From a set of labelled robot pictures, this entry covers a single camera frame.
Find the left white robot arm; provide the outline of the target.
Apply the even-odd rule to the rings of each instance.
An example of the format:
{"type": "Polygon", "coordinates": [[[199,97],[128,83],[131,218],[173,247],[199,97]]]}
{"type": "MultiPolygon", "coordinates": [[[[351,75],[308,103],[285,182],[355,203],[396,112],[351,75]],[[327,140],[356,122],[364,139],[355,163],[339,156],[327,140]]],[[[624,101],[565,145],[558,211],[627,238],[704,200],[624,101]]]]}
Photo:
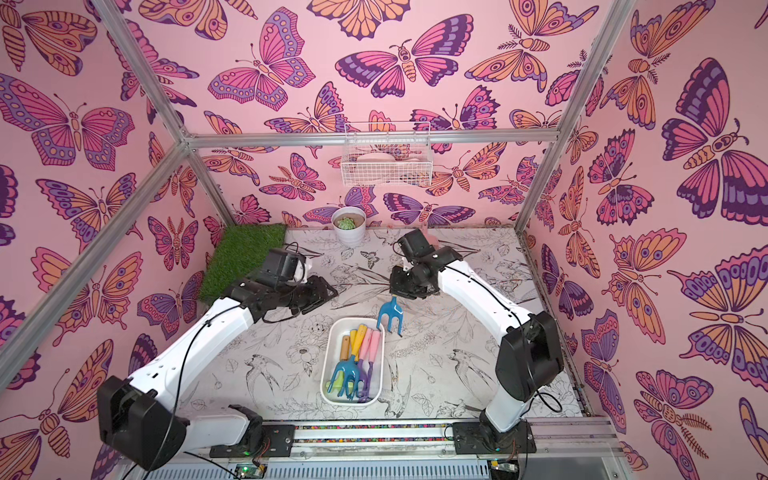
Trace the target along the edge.
{"type": "Polygon", "coordinates": [[[280,288],[248,279],[234,282],[193,327],[155,359],[127,378],[111,376],[99,387],[102,443],[147,472],[187,450],[221,447],[229,452],[257,453],[266,441],[259,414],[231,404],[220,414],[186,419],[179,413],[182,396],[226,346],[268,312],[287,308],[298,316],[337,295],[337,289],[318,275],[280,288]]]}

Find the purple rake pink handle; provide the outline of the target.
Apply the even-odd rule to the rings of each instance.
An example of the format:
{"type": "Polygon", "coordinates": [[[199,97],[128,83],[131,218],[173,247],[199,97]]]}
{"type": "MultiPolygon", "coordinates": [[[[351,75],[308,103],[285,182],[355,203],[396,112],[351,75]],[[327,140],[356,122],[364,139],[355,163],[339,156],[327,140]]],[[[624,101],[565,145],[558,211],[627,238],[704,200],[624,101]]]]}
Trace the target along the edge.
{"type": "Polygon", "coordinates": [[[368,400],[366,400],[364,398],[365,394],[363,393],[363,391],[364,391],[363,384],[364,384],[364,381],[365,381],[365,378],[366,378],[366,374],[364,373],[363,355],[366,353],[366,350],[367,350],[367,347],[368,347],[368,342],[369,342],[369,337],[370,337],[370,334],[368,333],[369,330],[373,330],[373,329],[368,329],[366,331],[365,336],[363,337],[363,341],[362,341],[360,350],[359,350],[359,360],[358,360],[359,379],[358,379],[358,385],[357,385],[357,402],[358,403],[365,403],[365,402],[368,401],[368,400]]]}

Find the blue fork yellow handle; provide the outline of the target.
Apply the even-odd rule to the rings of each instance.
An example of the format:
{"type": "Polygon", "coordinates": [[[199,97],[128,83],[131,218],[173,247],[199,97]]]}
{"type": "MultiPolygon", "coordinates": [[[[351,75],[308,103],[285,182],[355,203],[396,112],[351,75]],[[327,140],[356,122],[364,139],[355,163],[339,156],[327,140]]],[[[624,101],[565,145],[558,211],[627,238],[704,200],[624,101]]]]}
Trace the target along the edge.
{"type": "Polygon", "coordinates": [[[348,390],[348,399],[353,400],[356,397],[357,392],[357,381],[359,379],[359,367],[358,367],[358,360],[356,358],[357,353],[355,350],[355,347],[357,345],[357,339],[359,337],[357,330],[351,330],[350,331],[350,344],[349,344],[349,358],[351,365],[351,373],[347,376],[346,380],[346,386],[348,390]]]}

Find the white plastic storage box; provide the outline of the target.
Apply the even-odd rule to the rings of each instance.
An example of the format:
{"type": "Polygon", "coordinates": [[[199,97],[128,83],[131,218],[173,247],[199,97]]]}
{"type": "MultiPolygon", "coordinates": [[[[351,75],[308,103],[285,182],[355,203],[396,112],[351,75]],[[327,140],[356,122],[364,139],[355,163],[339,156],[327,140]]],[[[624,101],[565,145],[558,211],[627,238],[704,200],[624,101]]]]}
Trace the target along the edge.
{"type": "Polygon", "coordinates": [[[327,342],[327,349],[325,353],[324,365],[322,368],[322,376],[320,381],[320,394],[321,394],[321,397],[331,405],[348,406],[348,407],[367,407],[369,405],[374,404],[382,392],[383,384],[385,383],[384,381],[385,331],[383,329],[380,330],[382,332],[382,335],[381,335],[382,344],[380,347],[381,366],[379,370],[379,373],[381,374],[381,376],[374,384],[375,390],[371,393],[371,399],[365,403],[358,403],[357,398],[355,400],[349,401],[346,398],[338,398],[336,394],[329,395],[327,393],[326,383],[330,380],[334,367],[339,361],[339,352],[340,352],[342,337],[344,335],[347,335],[352,329],[356,329],[360,324],[366,325],[368,329],[376,329],[377,320],[371,319],[371,318],[362,318],[362,317],[346,317],[336,321],[330,329],[329,338],[327,342]]]}

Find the blue rake yellow handle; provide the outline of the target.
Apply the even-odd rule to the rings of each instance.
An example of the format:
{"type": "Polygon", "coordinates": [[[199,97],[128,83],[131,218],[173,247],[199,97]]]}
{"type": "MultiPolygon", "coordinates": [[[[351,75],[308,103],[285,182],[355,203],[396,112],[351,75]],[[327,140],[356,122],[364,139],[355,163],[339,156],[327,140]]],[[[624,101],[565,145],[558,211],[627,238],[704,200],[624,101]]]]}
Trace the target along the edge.
{"type": "MultiPolygon", "coordinates": [[[[357,360],[359,360],[359,350],[360,350],[360,347],[361,347],[361,344],[362,344],[362,341],[363,341],[363,337],[365,336],[365,333],[368,330],[368,328],[367,328],[366,325],[360,324],[356,329],[352,329],[352,330],[357,330],[358,331],[358,335],[359,335],[359,337],[357,339],[357,345],[355,347],[355,350],[356,350],[356,353],[357,353],[356,358],[357,358],[357,360]]],[[[347,361],[345,361],[343,363],[340,363],[339,361],[337,362],[336,366],[334,367],[333,373],[332,373],[332,375],[330,377],[330,380],[328,382],[333,382],[334,381],[334,377],[336,375],[338,375],[341,371],[344,371],[345,374],[346,374],[345,382],[344,382],[344,386],[342,387],[342,390],[338,394],[336,394],[336,396],[338,398],[346,398],[347,400],[349,400],[348,397],[347,397],[348,390],[347,390],[347,386],[346,386],[347,376],[351,373],[351,365],[350,365],[350,361],[349,360],[347,360],[347,361]]]]}

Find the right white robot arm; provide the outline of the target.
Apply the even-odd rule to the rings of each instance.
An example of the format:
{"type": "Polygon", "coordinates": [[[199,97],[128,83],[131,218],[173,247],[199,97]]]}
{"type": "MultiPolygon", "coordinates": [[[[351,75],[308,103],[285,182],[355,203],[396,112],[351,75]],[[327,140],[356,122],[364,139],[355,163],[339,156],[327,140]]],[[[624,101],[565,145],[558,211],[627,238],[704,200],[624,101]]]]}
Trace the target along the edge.
{"type": "Polygon", "coordinates": [[[411,300],[445,294],[471,313],[498,346],[498,387],[478,417],[475,437],[482,448],[501,452],[521,447],[528,437],[524,416],[540,389],[564,369],[557,321],[546,311],[533,313],[482,279],[450,247],[403,237],[395,251],[405,264],[392,269],[390,292],[411,300]]]}

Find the purple fork pink handle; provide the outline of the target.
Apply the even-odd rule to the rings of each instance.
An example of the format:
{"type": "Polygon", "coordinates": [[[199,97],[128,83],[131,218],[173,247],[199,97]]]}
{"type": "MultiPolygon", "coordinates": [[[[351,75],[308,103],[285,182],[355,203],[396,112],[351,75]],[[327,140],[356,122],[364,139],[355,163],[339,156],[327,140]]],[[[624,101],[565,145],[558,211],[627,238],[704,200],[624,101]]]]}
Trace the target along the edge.
{"type": "Polygon", "coordinates": [[[363,393],[366,400],[371,399],[371,393],[375,390],[374,384],[381,376],[379,370],[381,366],[380,347],[382,344],[382,332],[380,330],[373,329],[369,330],[368,333],[370,334],[368,347],[363,355],[364,373],[366,374],[363,393]]]}

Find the blue shovel yellow handle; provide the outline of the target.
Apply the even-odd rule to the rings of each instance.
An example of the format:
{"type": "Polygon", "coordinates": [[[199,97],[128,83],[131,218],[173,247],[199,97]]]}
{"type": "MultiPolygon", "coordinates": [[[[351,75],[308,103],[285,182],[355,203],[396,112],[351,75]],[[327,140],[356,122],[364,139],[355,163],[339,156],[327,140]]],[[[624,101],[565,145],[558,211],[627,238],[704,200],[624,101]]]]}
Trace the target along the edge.
{"type": "Polygon", "coordinates": [[[396,296],[392,296],[388,302],[381,305],[377,315],[376,329],[385,329],[388,333],[403,335],[404,310],[398,303],[396,296]]]}

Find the green rake wooden handle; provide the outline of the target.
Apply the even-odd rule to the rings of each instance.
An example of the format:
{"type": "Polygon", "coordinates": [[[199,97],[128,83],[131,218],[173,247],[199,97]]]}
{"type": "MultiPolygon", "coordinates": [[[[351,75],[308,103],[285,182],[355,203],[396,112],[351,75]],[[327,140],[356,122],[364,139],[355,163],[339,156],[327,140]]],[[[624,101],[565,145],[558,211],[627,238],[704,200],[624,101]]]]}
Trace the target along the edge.
{"type": "MultiPolygon", "coordinates": [[[[340,346],[340,352],[339,352],[339,362],[343,363],[349,359],[349,345],[350,345],[350,336],[344,335],[342,337],[341,346],[340,346]]],[[[333,382],[327,382],[327,393],[328,394],[338,394],[342,387],[344,386],[345,382],[345,372],[341,371],[338,375],[334,377],[333,382]]]]}

